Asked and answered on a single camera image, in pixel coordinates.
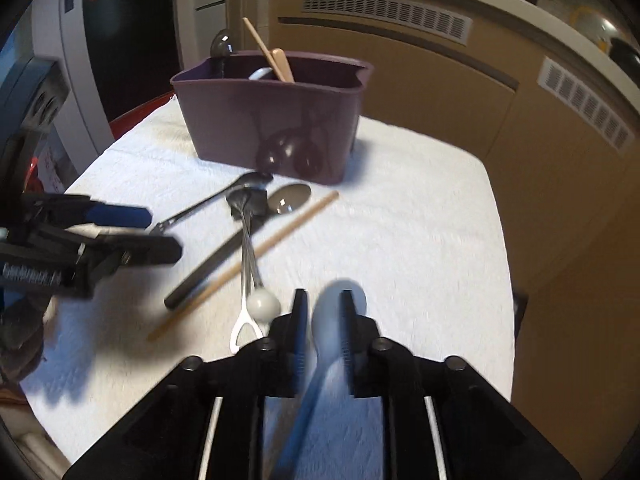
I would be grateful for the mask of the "blue plastic spoon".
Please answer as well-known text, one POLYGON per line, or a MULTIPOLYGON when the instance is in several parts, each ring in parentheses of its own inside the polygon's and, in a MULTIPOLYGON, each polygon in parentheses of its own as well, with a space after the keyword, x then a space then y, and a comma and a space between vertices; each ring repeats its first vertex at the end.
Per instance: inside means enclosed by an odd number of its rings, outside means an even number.
POLYGON ((300 402, 293 427, 285 445, 279 453, 276 464, 270 472, 270 479, 293 479, 297 469, 299 454, 314 416, 326 372, 342 356, 341 336, 341 294, 348 292, 356 311, 365 315, 367 299, 362 287, 348 278, 339 278, 326 285, 314 304, 311 315, 311 338, 316 352, 316 367, 311 376, 302 402, 300 402))

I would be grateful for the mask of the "steel wire handle spatula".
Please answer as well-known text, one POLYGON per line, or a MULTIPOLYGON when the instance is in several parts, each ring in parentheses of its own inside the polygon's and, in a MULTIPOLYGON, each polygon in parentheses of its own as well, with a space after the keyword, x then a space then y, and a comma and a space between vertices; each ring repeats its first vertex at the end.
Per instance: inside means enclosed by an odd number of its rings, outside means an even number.
POLYGON ((150 233, 162 234, 172 228, 175 224, 180 223, 184 219, 192 216, 192 214, 200 211, 208 204, 213 203, 215 200, 219 200, 221 197, 228 196, 231 192, 239 191, 243 188, 265 188, 272 180, 273 175, 268 174, 268 172, 253 171, 241 174, 222 190, 204 198, 204 200, 200 200, 186 209, 183 209, 183 211, 179 211, 178 214, 174 214, 163 221, 157 222, 157 224, 152 227, 150 233))

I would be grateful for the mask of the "black handled steel spoon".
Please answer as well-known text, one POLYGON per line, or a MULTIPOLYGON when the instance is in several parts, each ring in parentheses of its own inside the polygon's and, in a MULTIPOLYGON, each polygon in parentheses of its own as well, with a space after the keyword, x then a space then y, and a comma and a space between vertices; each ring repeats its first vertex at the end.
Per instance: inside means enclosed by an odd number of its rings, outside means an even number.
POLYGON ((230 30, 221 29, 217 32, 209 47, 209 61, 214 78, 224 78, 224 66, 233 52, 234 47, 230 30))

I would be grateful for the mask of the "white plastic spoon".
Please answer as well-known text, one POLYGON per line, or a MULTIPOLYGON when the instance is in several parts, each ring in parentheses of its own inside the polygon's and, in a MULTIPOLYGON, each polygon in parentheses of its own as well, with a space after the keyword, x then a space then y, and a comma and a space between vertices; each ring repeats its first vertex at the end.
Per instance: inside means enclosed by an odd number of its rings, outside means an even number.
POLYGON ((254 73, 251 73, 250 76, 248 76, 249 80, 254 81, 273 80, 274 78, 276 78, 276 74, 271 67, 258 68, 258 70, 255 70, 254 73))

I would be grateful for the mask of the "purple utensil caddy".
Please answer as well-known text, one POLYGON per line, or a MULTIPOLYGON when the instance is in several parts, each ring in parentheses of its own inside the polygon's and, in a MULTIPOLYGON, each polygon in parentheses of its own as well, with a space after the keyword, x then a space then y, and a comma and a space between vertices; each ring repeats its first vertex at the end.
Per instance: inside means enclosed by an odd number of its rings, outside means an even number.
POLYGON ((172 77, 196 154, 206 162, 339 184, 373 67, 314 52, 286 56, 291 82, 254 78, 267 65, 258 51, 206 58, 172 77))

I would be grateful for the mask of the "steel ladle white ball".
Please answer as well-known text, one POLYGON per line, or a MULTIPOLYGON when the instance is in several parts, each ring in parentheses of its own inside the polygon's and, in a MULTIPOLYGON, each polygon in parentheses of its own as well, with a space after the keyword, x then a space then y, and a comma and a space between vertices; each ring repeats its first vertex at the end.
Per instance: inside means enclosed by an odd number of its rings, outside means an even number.
POLYGON ((268 288, 265 288, 260 276, 257 257, 254 251, 250 222, 244 210, 244 198, 239 198, 235 207, 241 215, 242 244, 241 244, 241 309, 230 336, 229 348, 232 354, 241 348, 240 335, 242 329, 248 326, 257 339, 264 336, 262 331, 281 313, 279 299, 268 288))

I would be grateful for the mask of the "wooden spoon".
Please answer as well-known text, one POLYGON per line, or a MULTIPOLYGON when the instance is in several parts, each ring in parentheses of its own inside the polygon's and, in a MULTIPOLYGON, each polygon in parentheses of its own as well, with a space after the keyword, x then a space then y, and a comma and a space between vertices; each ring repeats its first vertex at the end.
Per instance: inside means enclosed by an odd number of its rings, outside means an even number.
POLYGON ((275 48, 271 50, 271 55, 276 62, 279 70, 283 76, 283 80, 286 82, 294 82, 294 76, 291 70, 290 64, 288 64, 288 57, 285 52, 280 48, 275 48))

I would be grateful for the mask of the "white textured table cloth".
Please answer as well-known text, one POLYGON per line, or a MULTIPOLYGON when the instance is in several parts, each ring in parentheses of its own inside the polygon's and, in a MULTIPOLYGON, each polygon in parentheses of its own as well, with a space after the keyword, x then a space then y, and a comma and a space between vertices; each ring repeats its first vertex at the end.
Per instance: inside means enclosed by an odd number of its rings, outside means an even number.
MULTIPOLYGON (((163 220, 232 182, 239 168, 202 162, 177 101, 108 148, 75 194, 149 208, 163 220)), ((361 118, 338 199, 259 260, 288 306, 331 282, 358 285, 383 336, 417 356, 462 356, 504 396, 512 390, 514 314, 506 246, 482 163, 451 145, 361 118)), ((175 228, 169 268, 122 269, 88 301, 56 300, 46 348, 22 387, 60 451, 77 460, 181 359, 229 352, 238 280, 157 340, 164 300, 236 231, 225 202, 175 228)))

